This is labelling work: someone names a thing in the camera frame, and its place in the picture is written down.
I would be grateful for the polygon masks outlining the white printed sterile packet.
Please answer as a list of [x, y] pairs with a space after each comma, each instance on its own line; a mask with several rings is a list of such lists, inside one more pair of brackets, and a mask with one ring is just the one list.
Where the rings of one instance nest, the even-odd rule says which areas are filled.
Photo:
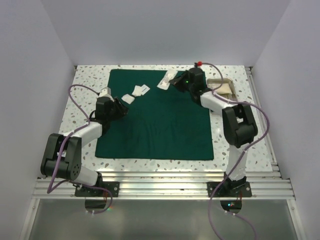
[[157, 87], [165, 91], [168, 90], [168, 88], [170, 87], [169, 81], [174, 79], [177, 73], [177, 70], [167, 70], [162, 80], [158, 83]]

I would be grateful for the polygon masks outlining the white gauze pad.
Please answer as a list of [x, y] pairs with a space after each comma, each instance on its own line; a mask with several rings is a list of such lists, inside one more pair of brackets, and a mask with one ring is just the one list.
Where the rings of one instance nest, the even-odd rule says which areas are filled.
[[139, 96], [141, 96], [141, 95], [142, 95], [142, 87], [139, 86], [139, 85], [135, 85], [135, 86], [134, 86], [134, 90], [133, 90], [133, 92], [132, 92], [132, 95], [133, 95], [134, 97], [139, 97]]
[[123, 95], [121, 99], [129, 105], [135, 100], [135, 98], [129, 94]]

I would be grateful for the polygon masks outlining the beige packaged dressing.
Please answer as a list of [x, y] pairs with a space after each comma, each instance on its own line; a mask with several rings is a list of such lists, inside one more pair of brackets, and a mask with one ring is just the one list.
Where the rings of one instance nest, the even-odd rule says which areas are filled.
[[209, 87], [213, 89], [217, 94], [219, 95], [231, 95], [232, 90], [230, 88], [230, 85], [228, 83], [223, 83], [222, 85], [218, 83], [211, 83], [209, 84]]

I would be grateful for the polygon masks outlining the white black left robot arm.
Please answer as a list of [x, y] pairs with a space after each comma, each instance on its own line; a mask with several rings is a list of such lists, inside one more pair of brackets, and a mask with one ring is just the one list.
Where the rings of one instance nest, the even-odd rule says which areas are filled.
[[83, 185], [95, 197], [103, 193], [101, 174], [82, 166], [82, 148], [104, 136], [111, 122], [123, 118], [128, 111], [117, 97], [101, 96], [96, 99], [95, 110], [85, 115], [84, 125], [64, 134], [49, 135], [40, 166], [41, 174], [51, 177], [47, 193], [64, 182]]

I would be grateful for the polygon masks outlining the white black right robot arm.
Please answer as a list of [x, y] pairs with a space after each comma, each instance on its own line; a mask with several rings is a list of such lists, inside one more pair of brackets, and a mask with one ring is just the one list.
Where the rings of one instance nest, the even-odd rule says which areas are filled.
[[199, 67], [186, 70], [168, 82], [180, 92], [189, 92], [191, 99], [199, 106], [222, 117], [223, 134], [229, 144], [228, 163], [223, 180], [214, 187], [211, 195], [235, 196], [247, 182], [247, 148], [258, 134], [250, 105], [230, 101], [220, 96], [216, 88], [209, 88], [204, 82], [204, 72]]

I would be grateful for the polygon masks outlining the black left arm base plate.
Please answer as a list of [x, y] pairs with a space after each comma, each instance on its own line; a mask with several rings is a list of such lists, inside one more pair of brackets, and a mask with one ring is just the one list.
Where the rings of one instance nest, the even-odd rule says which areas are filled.
[[120, 182], [103, 181], [99, 186], [78, 186], [75, 189], [75, 197], [93, 198], [93, 197], [115, 197], [119, 196]]

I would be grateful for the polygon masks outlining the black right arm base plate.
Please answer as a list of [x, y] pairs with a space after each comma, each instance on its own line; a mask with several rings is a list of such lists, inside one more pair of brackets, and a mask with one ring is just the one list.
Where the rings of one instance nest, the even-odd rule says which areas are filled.
[[[219, 185], [219, 183], [220, 182], [217, 181], [209, 181], [206, 183], [208, 197], [211, 197], [212, 193], [214, 192], [215, 188]], [[253, 194], [251, 190], [251, 185], [248, 181], [246, 181], [245, 184], [238, 187], [227, 186], [225, 182], [213, 194], [214, 198], [250, 198], [252, 196]]]

